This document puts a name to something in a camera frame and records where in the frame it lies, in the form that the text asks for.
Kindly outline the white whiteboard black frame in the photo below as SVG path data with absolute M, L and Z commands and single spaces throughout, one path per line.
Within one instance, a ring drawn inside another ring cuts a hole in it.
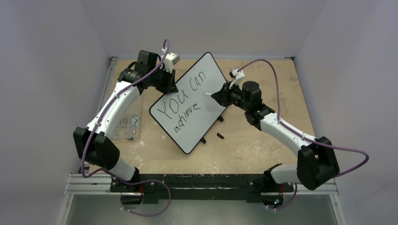
M 226 110 L 207 93 L 220 91 L 226 79 L 210 52 L 202 55 L 176 81 L 177 93 L 162 95 L 151 117 L 184 154 L 190 154 Z

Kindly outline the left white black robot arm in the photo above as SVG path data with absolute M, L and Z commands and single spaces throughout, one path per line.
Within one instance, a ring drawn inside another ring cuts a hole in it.
M 129 192 L 139 188 L 139 170 L 122 159 L 111 136 L 128 108 L 148 87 L 163 94 L 178 92 L 173 66 L 180 57 L 166 48 L 162 51 L 159 55 L 141 50 L 138 59 L 119 74 L 112 95 L 95 118 L 73 132 L 81 167 L 84 168 L 86 162 L 98 166 L 99 170 L 121 179 L 122 186 Z

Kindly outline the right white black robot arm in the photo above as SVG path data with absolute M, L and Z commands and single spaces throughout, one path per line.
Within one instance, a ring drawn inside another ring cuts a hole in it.
M 265 170 L 263 184 L 270 191 L 284 183 L 299 183 L 308 190 L 315 190 L 340 173 L 331 141 L 316 138 L 297 128 L 287 128 L 287 122 L 262 102 L 259 84 L 244 82 L 242 87 L 225 83 L 220 91 L 210 94 L 219 105 L 234 105 L 245 112 L 248 123 L 273 136 L 297 157 L 292 165 L 276 164 Z

